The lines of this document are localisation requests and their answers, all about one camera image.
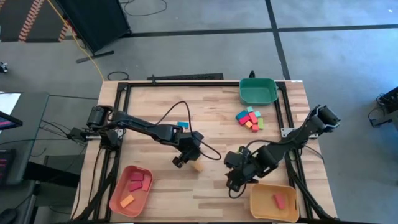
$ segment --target yellow block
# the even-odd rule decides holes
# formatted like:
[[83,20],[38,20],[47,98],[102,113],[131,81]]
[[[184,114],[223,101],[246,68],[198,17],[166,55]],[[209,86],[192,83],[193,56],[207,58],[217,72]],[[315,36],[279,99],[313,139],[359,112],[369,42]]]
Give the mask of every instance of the yellow block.
[[248,127],[248,128],[251,128],[251,126],[253,126],[252,122],[250,122],[250,121],[246,122],[246,124],[244,124],[244,125],[246,125],[246,127]]
[[134,200],[134,197],[132,197],[132,195],[129,195],[125,199],[123,199],[123,201],[120,202],[120,205],[123,208],[126,208],[126,206],[128,206],[133,200]]

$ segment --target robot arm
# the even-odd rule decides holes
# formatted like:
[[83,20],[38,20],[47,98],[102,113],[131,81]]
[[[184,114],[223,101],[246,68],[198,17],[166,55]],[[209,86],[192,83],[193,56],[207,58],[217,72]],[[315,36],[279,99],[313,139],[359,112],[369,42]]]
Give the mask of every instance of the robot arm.
[[315,107],[303,125],[288,134],[279,142],[269,142],[251,152],[248,147],[241,146],[238,153],[228,152],[224,164],[232,169],[226,176],[227,187],[239,192],[246,183],[258,183],[255,176],[263,178],[278,167],[286,152],[303,148],[312,134],[321,135],[332,132],[340,125],[339,118],[327,106]]
[[172,124],[153,124],[130,116],[110,106],[95,106],[91,109],[87,126],[101,136],[100,147],[120,150],[121,140],[115,129],[130,129],[152,137],[160,144],[173,146],[181,152],[173,159],[173,164],[181,168],[189,160],[195,161],[200,156],[200,144],[203,135],[199,132],[184,133],[183,128]]

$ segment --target wooden tabletop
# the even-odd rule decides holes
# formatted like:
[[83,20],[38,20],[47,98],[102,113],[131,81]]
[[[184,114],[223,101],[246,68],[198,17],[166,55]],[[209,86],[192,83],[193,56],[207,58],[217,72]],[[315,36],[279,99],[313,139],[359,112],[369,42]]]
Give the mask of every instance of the wooden tabletop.
[[[114,105],[117,85],[118,82],[103,83],[98,101],[99,105]],[[286,81],[286,86],[294,123],[296,127],[299,127],[310,111],[304,85],[301,81]],[[285,126],[287,126],[281,95],[279,99]],[[238,87],[137,87],[132,89],[128,113],[155,123],[172,105],[180,100],[185,100],[190,107],[193,130],[204,135],[203,141],[217,149],[223,156],[222,160],[211,161],[201,156],[199,161],[205,168],[201,173],[196,172],[190,164],[185,164],[181,169],[178,169],[172,164],[172,159],[179,155],[176,149],[171,146],[160,145],[149,136],[127,131],[121,149],[118,177],[126,166],[135,165],[149,169],[154,175],[154,182],[146,205],[138,217],[129,218],[112,213],[111,221],[256,221],[250,213],[251,184],[248,184],[245,193],[239,199],[233,200],[228,197],[225,173],[229,170],[223,164],[223,159],[228,151],[237,151],[239,146],[246,145],[249,141],[261,138],[271,141],[280,140],[275,106],[272,104],[254,107],[255,110],[261,112],[265,122],[264,130],[260,130],[258,133],[252,133],[245,127],[240,126],[235,120],[236,114],[245,109],[245,106],[239,102]],[[184,105],[178,105],[165,118],[164,123],[177,124],[177,121],[187,120],[187,109]],[[308,145],[320,151],[317,140],[310,140]],[[81,196],[76,216],[82,212],[88,203],[98,146],[99,141],[91,141],[87,147],[81,172]],[[259,146],[261,144],[253,144],[251,150],[257,149]],[[216,157],[216,154],[205,146],[202,145],[201,149],[209,156]],[[96,166],[93,195],[100,179],[103,156],[104,152],[101,153]],[[302,161],[309,191],[324,210],[335,217],[335,206],[322,160],[314,153],[304,149]],[[261,179],[260,183],[289,185],[284,161],[280,162],[279,168]],[[100,218],[104,217],[107,198],[108,192],[103,197]],[[302,196],[299,190],[298,198],[302,204]],[[301,213],[305,216],[303,206],[300,205],[299,207]]]

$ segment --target monitor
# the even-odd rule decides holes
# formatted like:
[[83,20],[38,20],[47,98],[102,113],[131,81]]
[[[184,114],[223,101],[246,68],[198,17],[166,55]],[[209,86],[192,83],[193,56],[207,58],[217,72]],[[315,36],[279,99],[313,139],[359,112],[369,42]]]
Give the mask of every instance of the monitor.
[[22,126],[23,122],[0,111],[0,131]]

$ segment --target green tray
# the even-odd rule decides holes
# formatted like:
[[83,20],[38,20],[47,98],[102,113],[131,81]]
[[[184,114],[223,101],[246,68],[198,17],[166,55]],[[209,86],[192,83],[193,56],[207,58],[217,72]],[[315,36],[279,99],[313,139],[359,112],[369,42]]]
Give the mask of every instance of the green tray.
[[239,96],[243,105],[265,106],[278,99],[278,88],[270,78],[243,78]]

